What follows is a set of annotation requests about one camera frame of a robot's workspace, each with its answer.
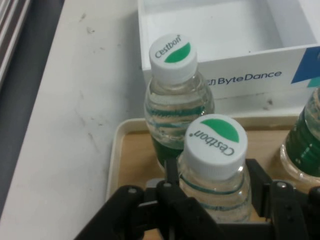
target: cardboard box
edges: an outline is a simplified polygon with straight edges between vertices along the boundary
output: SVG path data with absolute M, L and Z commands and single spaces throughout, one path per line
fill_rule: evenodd
M 216 100 L 273 95 L 288 102 L 283 108 L 300 111 L 320 86 L 319 11 L 319 0 L 139 0 L 145 81 L 151 44 L 181 33 L 196 45 L 199 71 Z M 288 92 L 299 101 L 280 97 Z

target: plastic bottle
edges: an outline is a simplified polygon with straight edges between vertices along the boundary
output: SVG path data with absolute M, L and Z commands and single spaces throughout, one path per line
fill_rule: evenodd
M 198 72 L 197 52 L 181 34 L 156 40 L 149 51 L 152 79 L 147 87 L 144 113 L 159 163 L 176 158 L 184 149 L 189 124 L 214 112 L 207 82 Z
M 280 148 L 280 159 L 295 179 L 320 185 L 320 88 L 316 88 Z
M 186 131 L 184 151 L 178 159 L 180 187 L 217 222 L 250 219 L 247 148 L 245 130 L 228 116 L 201 116 Z

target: clear water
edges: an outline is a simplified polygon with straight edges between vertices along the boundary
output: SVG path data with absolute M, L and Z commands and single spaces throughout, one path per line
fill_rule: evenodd
M 251 185 L 246 165 L 228 180 L 201 178 L 179 157 L 180 187 L 194 197 L 218 223 L 246 222 L 251 216 Z
M 280 148 L 286 171 L 297 180 L 320 184 L 320 88 L 311 95 L 304 110 Z
M 199 72 L 177 85 L 162 85 L 155 78 L 150 81 L 144 114 L 161 165 L 182 152 L 189 124 L 214 110 L 211 90 Z

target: bottle cap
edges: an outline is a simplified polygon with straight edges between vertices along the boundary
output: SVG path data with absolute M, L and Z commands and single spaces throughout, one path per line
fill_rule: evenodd
M 151 45 L 149 57 L 153 76 L 166 85 L 181 84 L 197 71 L 197 51 L 181 34 L 160 37 Z
M 244 164 L 248 138 L 234 119 L 220 114 L 197 118 L 188 127 L 183 158 L 198 175 L 208 180 L 231 178 Z

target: wooden tray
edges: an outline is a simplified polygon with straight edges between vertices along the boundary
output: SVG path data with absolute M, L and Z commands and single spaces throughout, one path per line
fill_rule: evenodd
M 297 116 L 236 118 L 248 135 L 247 158 L 256 159 L 273 179 L 292 183 L 306 192 L 311 187 L 297 182 L 280 163 L 280 146 Z M 112 147 L 106 199 L 118 187 L 136 185 L 146 187 L 150 179 L 163 178 L 150 134 L 143 118 L 130 119 L 119 125 Z M 265 221 L 253 210 L 251 221 Z M 145 239 L 159 239 L 154 232 Z

